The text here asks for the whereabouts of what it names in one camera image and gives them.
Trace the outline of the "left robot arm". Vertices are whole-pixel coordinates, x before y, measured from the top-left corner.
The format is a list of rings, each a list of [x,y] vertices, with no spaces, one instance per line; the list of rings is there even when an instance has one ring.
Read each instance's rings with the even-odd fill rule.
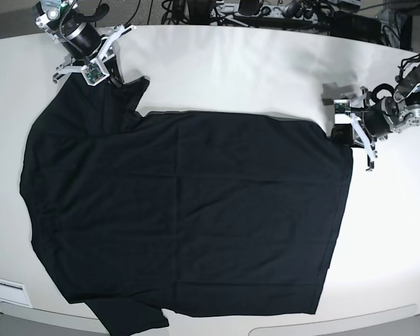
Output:
[[[367,170],[375,168],[376,145],[390,134],[420,126],[420,53],[403,59],[395,77],[373,90],[361,88],[356,98],[334,101],[335,123],[330,140],[367,153]]]

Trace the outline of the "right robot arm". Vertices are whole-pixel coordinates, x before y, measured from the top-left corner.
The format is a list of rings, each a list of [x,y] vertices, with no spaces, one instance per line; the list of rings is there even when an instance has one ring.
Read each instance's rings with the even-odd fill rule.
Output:
[[[32,10],[35,25],[68,52],[64,62],[56,67],[54,83],[69,74],[80,74],[92,87],[103,82],[117,88],[124,85],[118,39],[135,26],[125,23],[96,28],[95,24],[110,11],[106,3],[100,3],[91,15],[79,12],[76,1],[38,1]]]

